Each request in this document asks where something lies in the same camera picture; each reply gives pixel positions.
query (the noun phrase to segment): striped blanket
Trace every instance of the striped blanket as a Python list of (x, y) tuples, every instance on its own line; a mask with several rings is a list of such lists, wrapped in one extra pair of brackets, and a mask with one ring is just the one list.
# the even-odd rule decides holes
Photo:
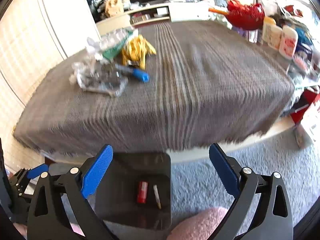
[(49, 71), (14, 136), (46, 152), (153, 152), (242, 141), (265, 133), (294, 87), (255, 44), (212, 21), (139, 29), (157, 50), (146, 60), (149, 83), (130, 78), (119, 98), (69, 83), (78, 53)]

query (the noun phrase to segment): cigarette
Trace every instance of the cigarette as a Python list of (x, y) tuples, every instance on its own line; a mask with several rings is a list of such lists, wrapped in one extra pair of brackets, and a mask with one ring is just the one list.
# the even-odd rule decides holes
[(160, 198), (159, 198), (159, 193), (158, 193), (157, 185), (153, 185), (153, 190), (154, 190), (154, 192), (155, 192), (156, 201), (157, 201), (157, 206), (158, 206), (159, 209), (161, 209), (161, 203), (160, 203)]

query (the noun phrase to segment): floor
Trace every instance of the floor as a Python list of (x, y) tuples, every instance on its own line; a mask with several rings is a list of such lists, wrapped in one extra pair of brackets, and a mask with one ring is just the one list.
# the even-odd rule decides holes
[[(300, 150), (292, 130), (228, 155), (258, 174), (281, 173), (289, 195), (294, 225), (320, 195), (320, 147)], [(109, 228), (120, 239), (165, 239), (170, 230), (184, 219), (209, 207), (229, 208), (233, 202), (233, 197), (225, 191), (208, 159), (173, 164), (172, 188), (172, 227), (169, 230), (143, 230), (107, 222)], [(239, 233), (248, 228), (258, 200), (256, 195)], [(94, 196), (90, 198), (90, 203), (95, 208)], [(70, 221), (75, 222), (68, 204), (66, 209)]]

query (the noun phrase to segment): silver bolt head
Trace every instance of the silver bolt head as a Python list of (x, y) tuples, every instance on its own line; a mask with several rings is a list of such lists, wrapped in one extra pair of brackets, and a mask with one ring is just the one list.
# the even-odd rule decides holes
[(74, 167), (74, 168), (72, 168), (71, 170), (70, 170), (70, 173), (71, 174), (77, 174), (79, 172), (79, 168), (77, 168), (77, 167)]
[(48, 173), (46, 171), (42, 172), (40, 176), (41, 178), (46, 178), (48, 176)]
[(275, 172), (275, 173), (273, 174), (273, 176), (275, 176), (277, 179), (281, 178), (281, 175), (280, 175), (279, 172)]
[(250, 168), (248, 168), (248, 167), (245, 167), (245, 168), (243, 168), (243, 172), (245, 174), (251, 174), (252, 170)]

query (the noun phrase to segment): plastic container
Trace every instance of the plastic container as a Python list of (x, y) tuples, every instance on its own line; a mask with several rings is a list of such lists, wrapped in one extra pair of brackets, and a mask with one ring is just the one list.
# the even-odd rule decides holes
[(298, 33), (288, 25), (282, 28), (282, 36), (279, 47), (279, 53), (287, 58), (292, 59), (298, 43)]
[(270, 41), (272, 25), (276, 25), (276, 21), (271, 17), (265, 17), (263, 20), (262, 39), (267, 43)]
[(268, 45), (276, 50), (279, 50), (280, 41), (282, 36), (282, 28), (277, 25), (270, 26), (270, 40)]

